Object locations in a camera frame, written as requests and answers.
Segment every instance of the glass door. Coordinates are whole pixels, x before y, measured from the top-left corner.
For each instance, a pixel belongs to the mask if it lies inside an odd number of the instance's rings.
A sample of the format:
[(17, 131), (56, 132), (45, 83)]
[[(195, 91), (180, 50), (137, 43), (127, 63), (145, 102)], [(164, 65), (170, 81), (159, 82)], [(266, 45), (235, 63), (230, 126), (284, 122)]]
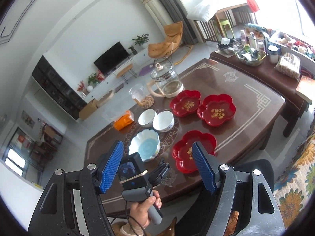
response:
[(4, 163), (19, 176), (39, 184), (43, 168), (30, 158), (34, 141), (20, 128), (13, 134), (2, 157)]

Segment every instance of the red plum-shaped plate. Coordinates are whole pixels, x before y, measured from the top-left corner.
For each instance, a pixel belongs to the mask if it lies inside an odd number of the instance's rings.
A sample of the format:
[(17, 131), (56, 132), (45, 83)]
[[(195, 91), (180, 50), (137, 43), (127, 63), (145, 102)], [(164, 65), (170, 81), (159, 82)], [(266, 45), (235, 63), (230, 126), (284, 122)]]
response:
[(193, 159), (193, 143), (200, 141), (208, 154), (215, 155), (216, 139), (209, 133), (197, 130), (188, 131), (173, 147), (172, 156), (176, 160), (176, 167), (182, 173), (191, 173), (197, 169)]
[(236, 112), (231, 96), (227, 94), (210, 95), (204, 98), (197, 110), (199, 118), (212, 127), (218, 127), (231, 119)]
[(196, 90), (184, 90), (179, 93), (170, 103), (173, 114), (184, 117), (197, 112), (200, 106), (201, 94)]

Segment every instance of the gray curtain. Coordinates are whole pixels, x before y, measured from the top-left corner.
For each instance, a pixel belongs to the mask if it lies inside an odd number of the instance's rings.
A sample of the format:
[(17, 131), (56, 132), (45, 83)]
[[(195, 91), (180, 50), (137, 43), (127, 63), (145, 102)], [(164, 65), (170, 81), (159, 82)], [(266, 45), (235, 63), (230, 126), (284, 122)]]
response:
[(185, 14), (175, 0), (160, 0), (167, 12), (170, 14), (174, 22), (183, 22), (182, 40), (185, 44), (195, 44), (197, 41), (196, 35), (188, 22)]

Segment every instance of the camera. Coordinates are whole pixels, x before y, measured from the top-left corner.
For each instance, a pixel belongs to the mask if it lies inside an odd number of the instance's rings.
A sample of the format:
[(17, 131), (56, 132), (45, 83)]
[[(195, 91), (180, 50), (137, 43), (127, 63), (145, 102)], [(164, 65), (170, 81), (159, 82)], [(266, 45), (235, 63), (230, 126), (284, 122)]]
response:
[[(161, 159), (158, 167), (148, 173), (139, 153), (122, 158), (117, 170), (119, 183), (122, 184), (122, 197), (125, 201), (143, 202), (153, 196), (153, 187), (165, 177), (170, 166)], [(154, 224), (160, 224), (163, 218), (160, 210), (153, 204), (148, 215)]]

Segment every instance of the human hand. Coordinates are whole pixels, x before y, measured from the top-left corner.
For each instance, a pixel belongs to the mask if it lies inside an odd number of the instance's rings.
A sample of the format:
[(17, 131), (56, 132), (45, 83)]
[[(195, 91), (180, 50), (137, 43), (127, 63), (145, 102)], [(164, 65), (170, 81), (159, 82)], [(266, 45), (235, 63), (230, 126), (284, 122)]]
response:
[[(149, 208), (155, 203), (156, 207), (160, 209), (162, 202), (158, 191), (153, 190), (153, 196), (147, 198), (141, 204), (139, 202), (133, 202), (130, 206), (130, 216), (132, 216), (141, 226), (145, 229), (150, 224), (150, 218), (148, 217)], [(132, 218), (129, 220), (133, 227), (139, 228), (139, 224)]]

